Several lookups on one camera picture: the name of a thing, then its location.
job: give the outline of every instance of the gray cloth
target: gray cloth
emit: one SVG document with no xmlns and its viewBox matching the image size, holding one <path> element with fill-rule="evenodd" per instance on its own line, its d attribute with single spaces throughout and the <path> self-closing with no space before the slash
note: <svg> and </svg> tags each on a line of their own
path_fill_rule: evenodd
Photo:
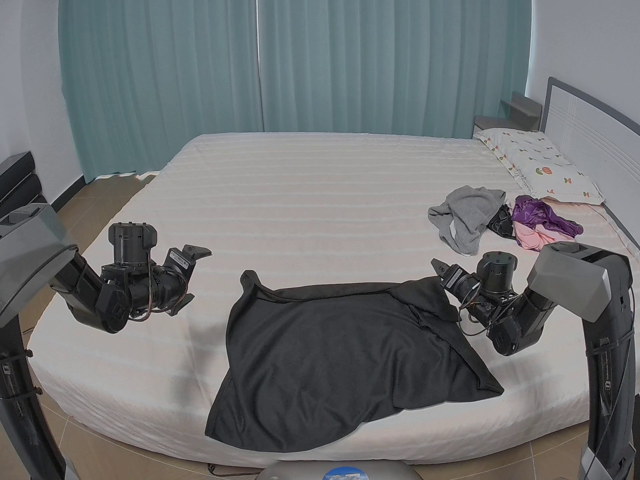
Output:
<svg viewBox="0 0 640 480">
<path fill-rule="evenodd" d="M 504 203 L 504 196 L 504 190 L 465 185 L 453 190 L 440 206 L 429 208 L 429 220 L 455 252 L 475 254 L 480 235 Z"/>
</svg>

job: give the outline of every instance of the tile floor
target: tile floor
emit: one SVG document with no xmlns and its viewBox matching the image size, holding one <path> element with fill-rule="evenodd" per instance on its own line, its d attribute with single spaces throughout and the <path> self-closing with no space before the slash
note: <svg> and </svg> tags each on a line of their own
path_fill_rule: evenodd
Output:
<svg viewBox="0 0 640 480">
<path fill-rule="evenodd" d="M 124 204 L 153 179 L 135 176 L 96 180 L 85 186 L 58 213 L 84 252 Z M 20 315 L 25 341 L 53 297 L 42 290 Z M 81 480 L 200 480 L 212 478 L 206 464 L 175 459 L 116 442 L 67 416 L 46 394 L 40 397 L 53 436 L 71 457 Z M 438 465 L 415 466 L 425 480 L 554 480 L 577 478 L 580 448 L 587 423 L 544 436 L 530 443 L 478 459 Z M 254 478 L 251 471 L 220 470 L 235 480 Z M 28 475 L 0 428 L 0 479 L 27 480 Z"/>
</svg>

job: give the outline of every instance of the headboard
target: headboard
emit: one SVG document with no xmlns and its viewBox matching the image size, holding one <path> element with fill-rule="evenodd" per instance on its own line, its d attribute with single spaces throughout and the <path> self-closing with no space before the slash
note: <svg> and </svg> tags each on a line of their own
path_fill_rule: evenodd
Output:
<svg viewBox="0 0 640 480">
<path fill-rule="evenodd" d="M 605 209 L 640 242 L 640 125 L 587 93 L 549 77 L 540 130 L 599 188 Z"/>
</svg>

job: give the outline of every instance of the floral pillow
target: floral pillow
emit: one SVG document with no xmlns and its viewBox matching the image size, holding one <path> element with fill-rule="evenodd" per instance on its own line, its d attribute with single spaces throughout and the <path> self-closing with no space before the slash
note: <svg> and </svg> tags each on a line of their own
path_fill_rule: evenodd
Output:
<svg viewBox="0 0 640 480">
<path fill-rule="evenodd" d="M 604 202 L 596 185 L 544 133 L 490 128 L 474 137 L 484 142 L 530 196 L 564 203 Z"/>
</svg>

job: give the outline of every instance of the black fabric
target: black fabric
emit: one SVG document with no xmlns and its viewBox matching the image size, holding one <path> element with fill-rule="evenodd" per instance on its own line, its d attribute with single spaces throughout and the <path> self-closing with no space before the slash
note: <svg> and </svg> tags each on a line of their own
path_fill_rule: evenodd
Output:
<svg viewBox="0 0 640 480">
<path fill-rule="evenodd" d="M 269 290 L 253 271 L 227 325 L 205 434 L 247 450 L 331 443 L 402 409 L 500 395 L 438 277 Z"/>
<path fill-rule="evenodd" d="M 511 211 L 506 204 L 500 206 L 500 209 L 496 214 L 492 217 L 487 224 L 487 228 L 491 229 L 496 235 L 501 236 L 502 238 L 509 238 L 511 240 L 516 240 L 516 237 L 513 235 L 513 221 L 511 220 Z"/>
</svg>

